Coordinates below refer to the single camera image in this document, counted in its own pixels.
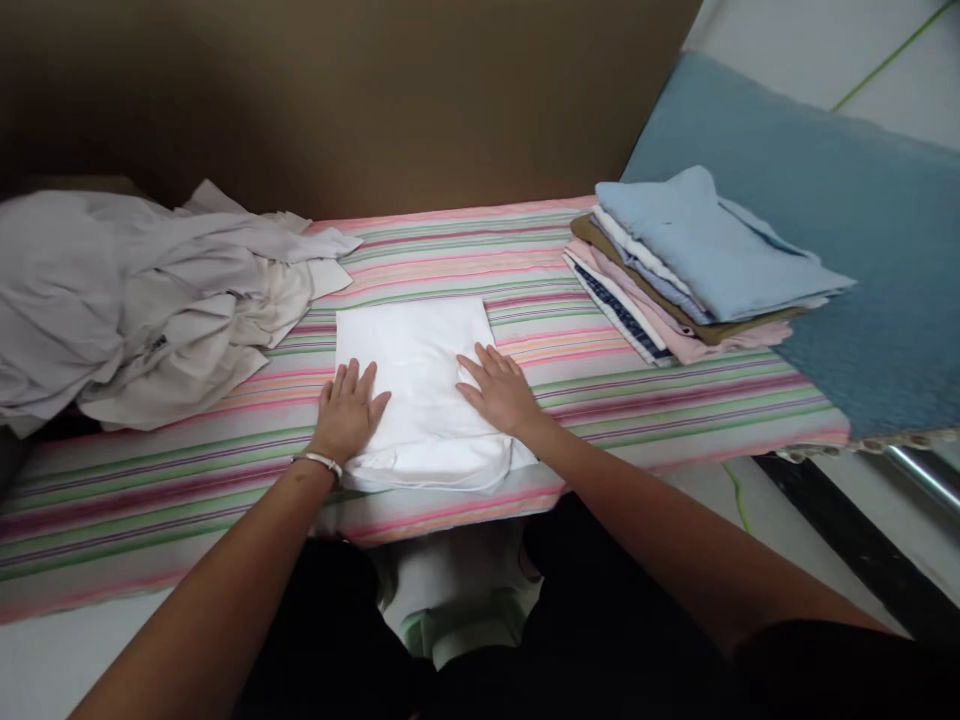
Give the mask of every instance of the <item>blue pillow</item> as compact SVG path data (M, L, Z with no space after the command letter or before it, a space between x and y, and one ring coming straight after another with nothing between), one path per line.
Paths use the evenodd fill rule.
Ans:
M859 281L774 348L855 438L960 426L960 153L802 105L698 53L674 69L623 182L692 165Z

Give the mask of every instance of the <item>pink striped fabric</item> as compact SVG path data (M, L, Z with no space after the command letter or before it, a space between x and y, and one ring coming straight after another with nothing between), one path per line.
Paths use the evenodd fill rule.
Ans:
M364 244L354 283L322 298L271 363L208 411L160 430L40 446L0 513L0 621L175 582L302 449L333 372L339 309L483 297L499 348L575 433L652 469L842 445L843 415L777 355L651 368L561 258L592 197L314 223ZM494 494L340 491L318 519L364 544L542 512L563 490L525 468Z

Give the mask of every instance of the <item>cardboard wall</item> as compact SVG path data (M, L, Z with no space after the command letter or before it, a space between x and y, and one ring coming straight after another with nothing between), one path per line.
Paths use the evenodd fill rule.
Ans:
M4 170L314 218L619 177L699 0L5 0Z

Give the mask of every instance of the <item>white bracelet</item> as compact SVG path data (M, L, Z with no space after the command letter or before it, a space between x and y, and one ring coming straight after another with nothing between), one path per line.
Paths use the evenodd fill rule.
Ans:
M327 470L332 472L337 476L337 480L343 478L343 468L337 465L336 460L331 460L326 455L320 455L319 453L300 453L299 455L294 455L291 459L291 463L295 463L297 460L313 460L323 465Z

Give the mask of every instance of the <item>hand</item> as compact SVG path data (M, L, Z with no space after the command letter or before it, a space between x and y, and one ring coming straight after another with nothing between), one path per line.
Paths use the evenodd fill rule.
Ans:
M341 467L366 446L390 399L390 393L385 392L369 402L376 363L370 363L358 381L359 374L360 363L354 358L349 366L337 368L332 381L324 383L320 418L307 446L309 452L326 455Z
M477 343L475 350L483 367L463 355L457 355L457 360L473 375L480 390L466 383L457 383L457 390L484 420L500 432L516 436L529 423L547 418L512 357L503 357L493 345L484 350Z

